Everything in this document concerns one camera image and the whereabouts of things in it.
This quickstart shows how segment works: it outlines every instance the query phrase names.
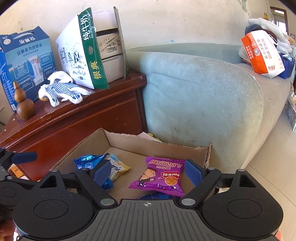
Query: white floor tile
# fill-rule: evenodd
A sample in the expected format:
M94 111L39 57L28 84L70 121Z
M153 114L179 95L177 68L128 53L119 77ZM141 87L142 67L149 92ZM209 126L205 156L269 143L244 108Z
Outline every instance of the white floor tile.
M296 231L296 206L282 194L274 185L266 178L254 170L251 166L247 166L246 170L274 197L281 205L284 211L284 220L281 224L280 231L285 241L291 241Z
M284 111L249 165L296 205L296 132Z

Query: wooden cabinet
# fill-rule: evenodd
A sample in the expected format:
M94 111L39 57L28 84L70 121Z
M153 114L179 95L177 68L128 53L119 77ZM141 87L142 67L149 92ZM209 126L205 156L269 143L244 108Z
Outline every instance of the wooden cabinet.
M35 162L19 168L32 180L41 179L76 144L95 130L138 135L146 131L140 88L147 83L144 74L130 73L110 83L108 90L93 94L77 105L37 100L36 114L27 121L14 113L0 133L0 146L17 152L35 151Z

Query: blue milk box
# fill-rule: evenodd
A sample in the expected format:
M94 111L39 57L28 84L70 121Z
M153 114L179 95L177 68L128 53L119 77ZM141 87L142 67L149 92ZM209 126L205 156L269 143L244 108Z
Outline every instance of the blue milk box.
M13 82L26 92L26 98L38 99L41 85L57 71L48 35L40 27L26 32L0 35L0 79L13 111Z

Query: blue gripper pad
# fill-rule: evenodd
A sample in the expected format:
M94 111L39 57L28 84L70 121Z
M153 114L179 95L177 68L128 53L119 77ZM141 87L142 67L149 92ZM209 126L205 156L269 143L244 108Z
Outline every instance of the blue gripper pad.
M11 162L19 165L27 162L32 162L37 159L37 153L36 152L24 152L24 153L16 153L11 158Z
M197 186L206 176L207 171L194 161L188 159L185 161L185 174Z
M111 175L111 162L107 161L94 173L94 181L102 186L107 178Z

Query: crosshair marking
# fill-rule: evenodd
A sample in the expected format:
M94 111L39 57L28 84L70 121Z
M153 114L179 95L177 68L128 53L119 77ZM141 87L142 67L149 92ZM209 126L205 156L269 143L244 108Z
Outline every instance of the crosshair marking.
M153 204L150 203L150 202L146 202L146 203L144 203L143 205L146 206L146 207L150 207L150 206L153 205Z

